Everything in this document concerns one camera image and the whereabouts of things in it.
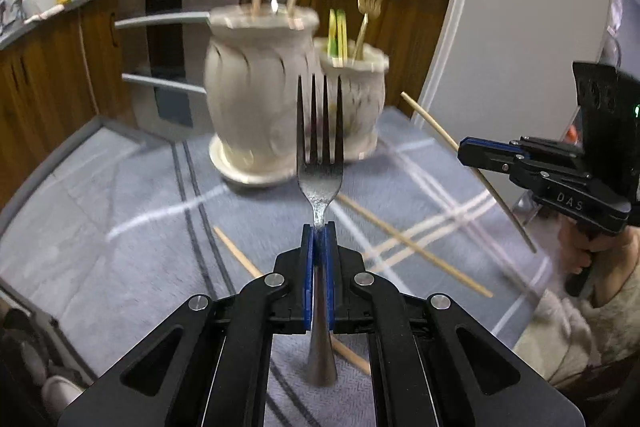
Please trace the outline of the person's right hand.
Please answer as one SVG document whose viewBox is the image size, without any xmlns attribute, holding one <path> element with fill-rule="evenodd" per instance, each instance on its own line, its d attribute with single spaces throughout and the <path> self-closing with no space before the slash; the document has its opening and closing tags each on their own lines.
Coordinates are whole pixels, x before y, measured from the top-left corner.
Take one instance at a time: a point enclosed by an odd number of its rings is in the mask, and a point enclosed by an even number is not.
<svg viewBox="0 0 640 427">
<path fill-rule="evenodd" d="M 616 236 L 599 235 L 588 239 L 570 218 L 561 218 L 558 236 L 560 262 L 570 274 L 592 269 L 592 305 L 600 308 L 609 303 L 628 281 L 639 261 L 639 229 L 626 227 Z"/>
</svg>

